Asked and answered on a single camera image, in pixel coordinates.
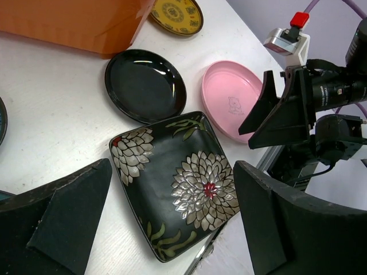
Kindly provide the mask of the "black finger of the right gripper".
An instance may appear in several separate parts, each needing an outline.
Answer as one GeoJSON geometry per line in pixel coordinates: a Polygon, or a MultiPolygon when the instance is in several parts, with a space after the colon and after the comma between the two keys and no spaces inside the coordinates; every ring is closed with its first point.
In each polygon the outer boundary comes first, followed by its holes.
{"type": "Polygon", "coordinates": [[[278,102],[273,71],[265,71],[260,96],[239,127],[239,135],[256,132],[278,102]]]}
{"type": "Polygon", "coordinates": [[[248,141],[251,149],[305,143],[309,140],[307,84],[305,69],[287,69],[282,96],[248,141]]]}

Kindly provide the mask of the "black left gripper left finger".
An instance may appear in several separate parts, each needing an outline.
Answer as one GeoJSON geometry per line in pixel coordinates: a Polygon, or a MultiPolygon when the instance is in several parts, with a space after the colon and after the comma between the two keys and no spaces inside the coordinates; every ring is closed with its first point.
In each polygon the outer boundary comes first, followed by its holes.
{"type": "Polygon", "coordinates": [[[99,159],[1,200],[1,274],[84,274],[111,177],[99,159]]]}

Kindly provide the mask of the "other arm black gripper body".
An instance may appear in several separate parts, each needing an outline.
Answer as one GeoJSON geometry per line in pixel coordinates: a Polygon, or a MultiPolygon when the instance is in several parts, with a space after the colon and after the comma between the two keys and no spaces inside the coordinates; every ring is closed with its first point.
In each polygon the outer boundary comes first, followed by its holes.
{"type": "Polygon", "coordinates": [[[366,101],[365,68],[313,59],[304,66],[288,66],[283,77],[282,143],[308,141],[317,112],[366,101]]]}

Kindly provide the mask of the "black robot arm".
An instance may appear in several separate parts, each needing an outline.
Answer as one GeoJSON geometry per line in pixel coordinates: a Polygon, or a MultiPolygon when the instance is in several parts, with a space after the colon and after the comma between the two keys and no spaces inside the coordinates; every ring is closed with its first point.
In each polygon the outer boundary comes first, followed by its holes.
{"type": "MultiPolygon", "coordinates": [[[[333,168],[366,145],[363,121],[317,111],[363,100],[363,74],[324,60],[282,72],[275,94],[264,73],[260,98],[242,120],[249,146],[282,145],[288,170],[333,168]]],[[[228,162],[208,118],[177,113],[114,137],[112,159],[1,200],[2,274],[84,274],[113,171],[157,259],[168,262],[240,213],[259,274],[351,274],[366,256],[366,211],[327,205],[296,188],[303,178],[266,176],[228,162]]]]}

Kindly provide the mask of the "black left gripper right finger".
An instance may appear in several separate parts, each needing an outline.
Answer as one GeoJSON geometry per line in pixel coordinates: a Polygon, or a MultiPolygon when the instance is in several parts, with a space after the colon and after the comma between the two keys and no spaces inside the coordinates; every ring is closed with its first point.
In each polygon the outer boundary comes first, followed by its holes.
{"type": "Polygon", "coordinates": [[[243,160],[233,170],[255,274],[366,273],[366,211],[306,194],[243,160]]]}

